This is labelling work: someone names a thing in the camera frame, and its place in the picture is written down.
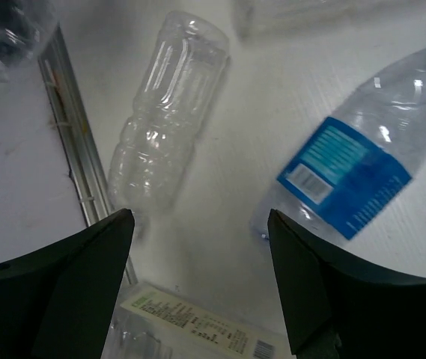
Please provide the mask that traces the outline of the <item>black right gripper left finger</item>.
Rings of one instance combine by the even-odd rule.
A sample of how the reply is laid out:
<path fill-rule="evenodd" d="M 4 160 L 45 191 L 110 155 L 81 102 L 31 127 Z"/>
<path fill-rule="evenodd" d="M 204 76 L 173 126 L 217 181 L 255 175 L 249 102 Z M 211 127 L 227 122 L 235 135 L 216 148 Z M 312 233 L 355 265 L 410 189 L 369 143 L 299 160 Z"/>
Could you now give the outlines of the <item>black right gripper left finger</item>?
<path fill-rule="evenodd" d="M 0 358 L 100 358 L 134 227 L 121 209 L 0 263 Z"/>

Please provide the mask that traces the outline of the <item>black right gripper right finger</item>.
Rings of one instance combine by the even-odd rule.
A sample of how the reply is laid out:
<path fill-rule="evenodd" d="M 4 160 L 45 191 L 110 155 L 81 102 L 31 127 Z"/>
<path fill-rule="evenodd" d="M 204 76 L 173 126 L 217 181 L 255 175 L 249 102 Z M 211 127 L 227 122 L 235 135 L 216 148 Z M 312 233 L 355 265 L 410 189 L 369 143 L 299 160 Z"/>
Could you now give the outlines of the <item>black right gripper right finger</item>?
<path fill-rule="evenodd" d="M 276 209 L 267 226 L 293 355 L 426 358 L 426 278 L 364 260 Z"/>

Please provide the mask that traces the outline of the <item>slim clear plastic bottle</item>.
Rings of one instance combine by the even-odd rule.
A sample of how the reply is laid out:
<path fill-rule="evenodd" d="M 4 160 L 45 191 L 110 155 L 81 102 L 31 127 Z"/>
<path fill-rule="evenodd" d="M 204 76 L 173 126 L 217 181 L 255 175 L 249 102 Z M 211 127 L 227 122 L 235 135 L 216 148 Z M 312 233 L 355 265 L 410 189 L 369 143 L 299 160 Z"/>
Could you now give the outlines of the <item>slim clear plastic bottle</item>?
<path fill-rule="evenodd" d="M 215 25 L 167 14 L 108 174 L 109 199 L 132 211 L 134 238 L 174 203 L 228 58 L 229 39 Z"/>

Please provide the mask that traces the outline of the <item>clear ridged plastic bottle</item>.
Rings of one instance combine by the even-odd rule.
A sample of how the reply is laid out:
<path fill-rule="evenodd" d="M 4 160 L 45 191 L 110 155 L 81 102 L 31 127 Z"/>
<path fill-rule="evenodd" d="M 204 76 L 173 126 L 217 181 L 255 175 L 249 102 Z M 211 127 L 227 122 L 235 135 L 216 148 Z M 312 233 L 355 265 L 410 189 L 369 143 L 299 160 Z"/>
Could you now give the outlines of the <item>clear ridged plastic bottle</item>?
<path fill-rule="evenodd" d="M 0 1 L 0 95 L 44 50 L 58 17 L 51 1 Z"/>

